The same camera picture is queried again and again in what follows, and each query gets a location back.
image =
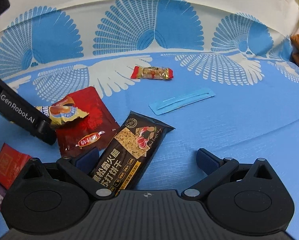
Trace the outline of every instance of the screw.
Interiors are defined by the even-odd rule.
[[[184,194],[187,197],[197,197],[200,194],[200,192],[197,189],[189,188],[189,189],[184,191]]]
[[[100,188],[96,191],[96,195],[100,197],[108,197],[112,194],[112,191],[110,191],[108,188]]]

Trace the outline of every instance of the cracker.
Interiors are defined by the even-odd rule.
[[[144,149],[140,149],[136,142],[137,137],[126,127],[114,138],[136,159],[141,157],[150,149],[148,145]]]

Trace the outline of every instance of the blue fan pattern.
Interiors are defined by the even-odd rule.
[[[143,50],[155,39],[163,48],[203,50],[203,27],[183,0],[116,0],[94,38],[94,55]]]
[[[37,94],[47,102],[55,103],[67,94],[88,87],[88,68],[73,69],[73,66],[46,70],[33,81]]]
[[[266,57],[273,47],[268,28],[251,15],[230,14],[221,20],[211,43],[213,52],[239,50]]]
[[[180,61],[180,66],[187,70],[195,69],[195,74],[203,72],[203,78],[228,85],[249,85],[245,70],[235,61],[221,54],[174,54],[175,60]]]
[[[279,45],[272,48],[268,55],[272,59],[290,61],[292,52],[291,40],[289,37],[286,37]]]
[[[40,6],[21,14],[3,31],[0,78],[37,66],[37,62],[83,57],[78,32],[70,16],[56,8]]]
[[[299,67],[294,63],[286,61],[268,61],[268,64],[276,67],[276,69],[279,70],[280,73],[283,74],[289,80],[295,83],[299,83]]]

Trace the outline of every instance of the red box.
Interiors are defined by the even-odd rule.
[[[0,151],[0,184],[9,189],[30,158],[4,143]]]

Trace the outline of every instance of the torn snack wrapper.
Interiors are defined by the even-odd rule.
[[[90,176],[114,192],[133,189],[172,130],[166,123],[131,111]]]
[[[35,108],[52,120],[53,128],[88,115],[87,112],[74,106],[36,106]]]
[[[175,96],[163,101],[151,103],[149,104],[149,107],[152,109],[154,114],[161,115],[213,96],[215,96],[213,91],[208,88],[203,88],[189,94]]]
[[[136,66],[131,75],[131,79],[158,79],[158,80],[170,80],[173,76],[173,70],[164,67],[140,67]]]
[[[61,156],[76,157],[95,147],[103,150],[120,128],[94,87],[68,94],[53,106],[72,106],[89,113],[56,129]]]

